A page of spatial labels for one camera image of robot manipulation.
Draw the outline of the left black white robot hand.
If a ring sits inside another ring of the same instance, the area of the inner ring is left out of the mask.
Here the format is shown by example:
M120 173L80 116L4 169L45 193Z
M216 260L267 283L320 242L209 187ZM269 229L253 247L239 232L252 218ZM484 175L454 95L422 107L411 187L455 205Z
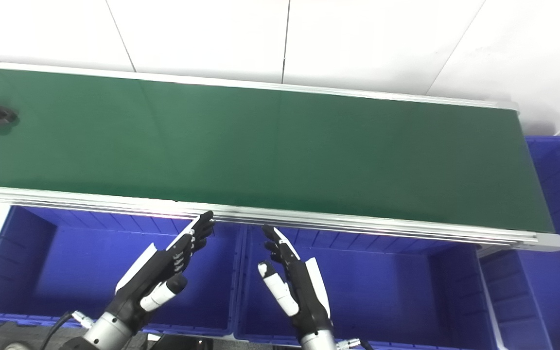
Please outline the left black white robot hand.
M135 263L137 271L116 288L105 310L108 319L137 333L159 307L182 292L187 285L184 272L193 254L206 245L215 225L213 217L211 210L197 216L164 250L150 245L147 258Z

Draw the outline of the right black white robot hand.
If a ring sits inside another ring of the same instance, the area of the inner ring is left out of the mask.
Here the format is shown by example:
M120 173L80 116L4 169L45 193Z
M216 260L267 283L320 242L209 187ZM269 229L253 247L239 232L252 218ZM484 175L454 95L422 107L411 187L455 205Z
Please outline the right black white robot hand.
M275 301L289 317L303 350L335 350L327 291L316 258L303 261L288 238L264 225L264 246L272 261L284 268L282 278L270 261L258 263L258 272Z

